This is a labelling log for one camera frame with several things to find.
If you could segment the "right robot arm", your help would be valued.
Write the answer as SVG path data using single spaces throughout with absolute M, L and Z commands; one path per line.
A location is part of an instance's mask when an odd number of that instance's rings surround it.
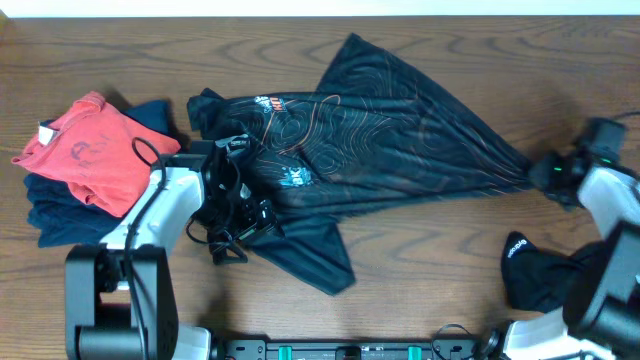
M 559 256 L 511 233 L 501 259 L 507 294 L 540 315 L 493 331 L 477 358 L 638 358 L 639 175 L 619 162 L 621 120 L 590 119 L 569 153 L 530 168 L 548 199 L 589 212 L 600 239 Z

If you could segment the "black jersey with orange lines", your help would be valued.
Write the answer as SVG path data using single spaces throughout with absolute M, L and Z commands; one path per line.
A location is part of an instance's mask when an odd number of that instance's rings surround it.
M 355 274 L 338 224 L 383 209 L 528 190 L 529 160 L 418 69 L 349 36 L 312 92 L 191 97 L 206 140 L 241 141 L 241 180 L 278 222 L 247 250 L 328 294 Z

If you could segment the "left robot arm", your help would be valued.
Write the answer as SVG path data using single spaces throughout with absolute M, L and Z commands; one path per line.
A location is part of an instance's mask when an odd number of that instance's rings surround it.
M 178 319 L 168 258 L 192 224 L 216 265 L 245 263 L 242 244 L 276 230 L 267 200 L 242 181 L 246 136 L 196 141 L 158 155 L 149 184 L 96 245 L 65 261 L 66 353 L 71 359 L 224 359 L 224 344 Z

